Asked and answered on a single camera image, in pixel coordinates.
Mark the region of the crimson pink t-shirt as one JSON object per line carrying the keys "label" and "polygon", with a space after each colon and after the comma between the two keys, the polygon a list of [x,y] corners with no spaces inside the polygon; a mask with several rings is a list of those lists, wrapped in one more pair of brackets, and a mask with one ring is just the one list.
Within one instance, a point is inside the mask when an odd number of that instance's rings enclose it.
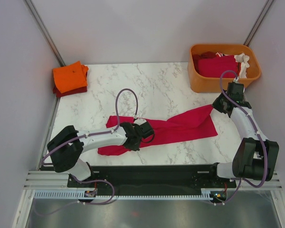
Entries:
{"label": "crimson pink t-shirt", "polygon": [[179,143],[217,136],[214,123],[211,119],[213,107],[209,105],[191,109],[175,115],[166,121],[147,119],[154,129],[155,136],[148,137],[141,143],[141,148]]}

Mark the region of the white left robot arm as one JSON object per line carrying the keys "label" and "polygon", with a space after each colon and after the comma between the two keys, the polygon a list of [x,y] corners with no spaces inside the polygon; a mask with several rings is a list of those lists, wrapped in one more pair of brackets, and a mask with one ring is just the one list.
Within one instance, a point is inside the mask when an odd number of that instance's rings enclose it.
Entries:
{"label": "white left robot arm", "polygon": [[130,151],[138,151],[143,140],[153,140],[154,137],[155,132],[145,119],[95,131],[80,132],[69,125],[47,144],[47,150],[55,172],[66,172],[83,186],[89,187],[93,185],[95,176],[89,164],[80,159],[81,154],[106,146],[122,146]]}

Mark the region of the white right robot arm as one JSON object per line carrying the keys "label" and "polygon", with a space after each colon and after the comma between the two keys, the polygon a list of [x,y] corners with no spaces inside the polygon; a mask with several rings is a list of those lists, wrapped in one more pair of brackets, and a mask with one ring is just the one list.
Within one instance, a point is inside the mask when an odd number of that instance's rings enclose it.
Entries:
{"label": "white right robot arm", "polygon": [[258,188],[273,177],[279,145],[262,133],[249,102],[243,100],[243,94],[237,94],[236,99],[232,96],[223,90],[212,106],[232,120],[241,143],[233,161],[219,163],[217,170],[208,175],[208,181],[211,186],[219,187],[225,178],[243,179],[247,182],[258,180],[260,183],[254,184]]}

